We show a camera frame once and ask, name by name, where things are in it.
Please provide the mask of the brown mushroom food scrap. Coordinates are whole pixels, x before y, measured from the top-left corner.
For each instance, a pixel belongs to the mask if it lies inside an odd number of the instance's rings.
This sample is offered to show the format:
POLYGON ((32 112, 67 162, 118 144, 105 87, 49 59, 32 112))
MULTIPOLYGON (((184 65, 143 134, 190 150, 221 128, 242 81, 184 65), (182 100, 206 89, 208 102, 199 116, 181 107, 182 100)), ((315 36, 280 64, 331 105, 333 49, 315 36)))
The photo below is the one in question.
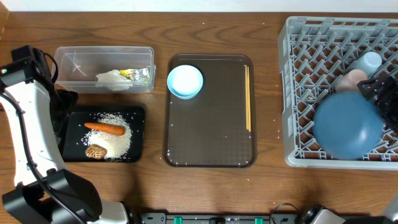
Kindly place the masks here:
POLYGON ((92 159, 104 159, 107 150, 99 145, 93 144, 85 150, 85 154, 92 159))

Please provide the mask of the pile of white rice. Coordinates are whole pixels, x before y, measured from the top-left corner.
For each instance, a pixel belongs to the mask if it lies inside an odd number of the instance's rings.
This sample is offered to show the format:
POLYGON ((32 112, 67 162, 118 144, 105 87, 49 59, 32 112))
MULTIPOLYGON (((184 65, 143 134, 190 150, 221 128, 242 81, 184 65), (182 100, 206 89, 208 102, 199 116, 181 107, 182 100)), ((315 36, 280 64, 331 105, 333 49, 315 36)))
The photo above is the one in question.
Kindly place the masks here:
POLYGON ((104 160, 106 161, 127 159, 127 152, 132 146, 132 129, 122 114, 97 113, 95 114, 94 121, 89 123, 106 123, 123 126, 125 133, 122 136, 115 136, 88 128, 88 132, 82 137, 81 142, 83 146, 86 146, 86 149, 93 144, 105 148, 107 154, 104 160))

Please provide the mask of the green pandan cake wrapper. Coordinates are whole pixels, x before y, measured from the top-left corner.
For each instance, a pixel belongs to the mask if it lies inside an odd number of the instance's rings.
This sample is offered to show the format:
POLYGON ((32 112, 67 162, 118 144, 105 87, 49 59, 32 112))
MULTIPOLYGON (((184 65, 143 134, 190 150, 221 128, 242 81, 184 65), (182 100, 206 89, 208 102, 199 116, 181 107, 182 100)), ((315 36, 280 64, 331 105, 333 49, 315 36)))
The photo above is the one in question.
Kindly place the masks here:
POLYGON ((120 75, 127 78, 130 81, 134 81, 134 69, 126 69, 126 70, 120 70, 120 75))

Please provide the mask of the white tissue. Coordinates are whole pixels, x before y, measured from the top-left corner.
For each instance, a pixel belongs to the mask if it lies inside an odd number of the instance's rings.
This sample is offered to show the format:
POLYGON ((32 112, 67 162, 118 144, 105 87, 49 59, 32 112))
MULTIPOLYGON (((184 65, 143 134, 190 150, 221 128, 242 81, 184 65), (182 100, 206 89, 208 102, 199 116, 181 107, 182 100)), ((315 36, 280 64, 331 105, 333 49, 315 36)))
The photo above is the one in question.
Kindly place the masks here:
POLYGON ((119 70, 99 73, 96 79, 95 87, 106 87, 111 91, 127 90, 132 83, 130 79, 122 76, 119 70))

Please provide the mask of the light blue cup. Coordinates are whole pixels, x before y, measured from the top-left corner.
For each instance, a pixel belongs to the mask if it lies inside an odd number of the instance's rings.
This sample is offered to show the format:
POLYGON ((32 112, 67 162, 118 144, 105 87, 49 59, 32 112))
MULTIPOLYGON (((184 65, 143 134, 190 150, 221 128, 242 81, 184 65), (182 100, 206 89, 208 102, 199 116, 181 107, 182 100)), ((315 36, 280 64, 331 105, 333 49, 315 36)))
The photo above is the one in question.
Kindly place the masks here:
POLYGON ((382 64, 381 56, 376 52, 366 52, 357 61, 353 68, 362 70, 370 78, 382 64))

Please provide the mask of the aluminium foil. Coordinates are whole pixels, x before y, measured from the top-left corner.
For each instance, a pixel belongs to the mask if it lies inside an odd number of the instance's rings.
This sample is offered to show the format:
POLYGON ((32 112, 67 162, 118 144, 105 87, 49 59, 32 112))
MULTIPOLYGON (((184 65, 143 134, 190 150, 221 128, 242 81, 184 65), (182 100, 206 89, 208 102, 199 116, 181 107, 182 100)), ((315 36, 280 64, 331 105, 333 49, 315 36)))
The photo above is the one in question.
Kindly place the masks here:
POLYGON ((134 69, 133 71, 133 81, 134 82, 147 82, 150 77, 150 68, 140 68, 134 69))

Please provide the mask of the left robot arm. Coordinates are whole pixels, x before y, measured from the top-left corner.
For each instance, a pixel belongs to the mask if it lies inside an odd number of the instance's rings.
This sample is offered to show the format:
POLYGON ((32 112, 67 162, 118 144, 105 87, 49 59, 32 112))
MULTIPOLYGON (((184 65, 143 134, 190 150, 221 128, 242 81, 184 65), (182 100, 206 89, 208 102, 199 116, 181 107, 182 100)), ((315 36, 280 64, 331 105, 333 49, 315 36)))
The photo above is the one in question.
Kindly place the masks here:
POLYGON ((16 159, 15 189, 2 195, 6 212, 21 223, 134 223, 125 204, 102 200, 89 180, 67 169, 58 144, 78 94, 55 88, 50 55, 30 45, 11 55, 1 67, 16 159))

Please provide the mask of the dark blue plate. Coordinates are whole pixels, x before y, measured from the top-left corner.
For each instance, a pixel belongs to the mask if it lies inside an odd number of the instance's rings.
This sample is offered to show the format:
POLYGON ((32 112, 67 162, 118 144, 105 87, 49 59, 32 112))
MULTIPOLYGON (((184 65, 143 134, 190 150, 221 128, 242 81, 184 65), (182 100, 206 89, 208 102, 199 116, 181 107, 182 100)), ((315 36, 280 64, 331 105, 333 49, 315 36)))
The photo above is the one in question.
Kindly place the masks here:
POLYGON ((376 107, 358 91, 328 96, 316 109, 313 122, 318 145, 339 160, 362 158, 379 142, 384 128, 376 107))

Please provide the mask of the pink cup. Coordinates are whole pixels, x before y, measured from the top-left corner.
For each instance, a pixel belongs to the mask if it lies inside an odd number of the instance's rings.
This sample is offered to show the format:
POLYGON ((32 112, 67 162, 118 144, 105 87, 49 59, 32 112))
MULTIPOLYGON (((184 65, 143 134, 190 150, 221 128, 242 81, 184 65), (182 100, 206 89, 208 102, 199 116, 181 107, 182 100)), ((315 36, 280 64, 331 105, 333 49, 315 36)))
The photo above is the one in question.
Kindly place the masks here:
POLYGON ((336 84, 336 91, 358 91, 358 83, 368 79, 366 73, 360 69, 354 69, 348 72, 336 84))

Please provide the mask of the orange carrot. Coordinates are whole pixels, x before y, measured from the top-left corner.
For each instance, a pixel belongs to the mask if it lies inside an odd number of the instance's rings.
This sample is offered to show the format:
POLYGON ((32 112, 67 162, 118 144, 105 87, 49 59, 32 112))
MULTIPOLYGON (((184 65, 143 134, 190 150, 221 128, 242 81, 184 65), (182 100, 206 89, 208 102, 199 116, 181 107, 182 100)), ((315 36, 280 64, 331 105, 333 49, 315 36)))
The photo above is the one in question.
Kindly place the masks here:
POLYGON ((123 126, 106 124, 106 123, 85 123, 85 127, 89 129, 94 129, 104 133, 112 134, 115 136, 122 136, 125 133, 125 128, 123 126))

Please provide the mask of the light blue bowl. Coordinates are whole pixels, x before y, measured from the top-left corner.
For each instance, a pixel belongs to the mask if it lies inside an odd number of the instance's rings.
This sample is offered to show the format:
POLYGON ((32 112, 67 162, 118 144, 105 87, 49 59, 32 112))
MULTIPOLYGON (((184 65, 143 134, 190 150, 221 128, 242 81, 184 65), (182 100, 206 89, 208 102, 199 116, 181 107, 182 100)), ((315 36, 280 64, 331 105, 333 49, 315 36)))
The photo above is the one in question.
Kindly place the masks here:
POLYGON ((194 98, 202 89, 203 75, 192 65, 179 65, 167 77, 167 87, 171 94, 183 100, 194 98))

